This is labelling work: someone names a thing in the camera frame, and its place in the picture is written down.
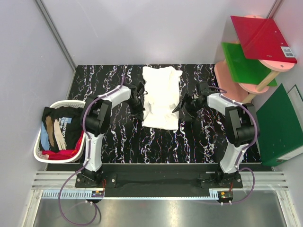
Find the white daisy t-shirt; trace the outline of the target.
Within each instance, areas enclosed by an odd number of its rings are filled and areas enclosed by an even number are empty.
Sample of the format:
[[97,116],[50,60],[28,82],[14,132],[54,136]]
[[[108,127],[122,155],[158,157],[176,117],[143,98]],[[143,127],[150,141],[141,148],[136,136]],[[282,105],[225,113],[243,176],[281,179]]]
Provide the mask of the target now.
[[177,130],[178,112],[173,112],[180,101],[179,82],[183,71],[172,66],[164,68],[143,67],[145,80],[143,127]]

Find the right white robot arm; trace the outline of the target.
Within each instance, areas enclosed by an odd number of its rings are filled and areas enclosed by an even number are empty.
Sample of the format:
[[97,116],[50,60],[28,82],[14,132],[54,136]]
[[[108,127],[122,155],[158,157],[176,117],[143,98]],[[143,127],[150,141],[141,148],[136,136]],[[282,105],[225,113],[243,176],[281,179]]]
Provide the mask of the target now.
[[182,119],[183,122],[195,120],[197,112],[206,107],[225,116],[224,128],[228,145],[213,179],[222,188],[236,180],[244,154],[259,136],[254,105],[231,100],[224,95],[226,93],[224,89],[209,86],[206,82],[197,83],[195,92],[185,94],[172,111],[175,113],[185,108],[187,114]]

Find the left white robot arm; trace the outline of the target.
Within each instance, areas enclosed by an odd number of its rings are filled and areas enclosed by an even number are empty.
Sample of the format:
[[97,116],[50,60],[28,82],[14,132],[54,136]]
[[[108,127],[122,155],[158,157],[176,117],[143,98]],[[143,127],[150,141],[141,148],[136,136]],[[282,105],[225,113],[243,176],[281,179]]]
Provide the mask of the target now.
[[111,111],[121,103],[127,103],[131,116],[143,121],[143,95],[147,94],[144,84],[137,86],[124,83],[115,89],[86,99],[80,120],[85,136],[85,162],[81,175],[91,187],[102,183],[102,140],[111,123]]

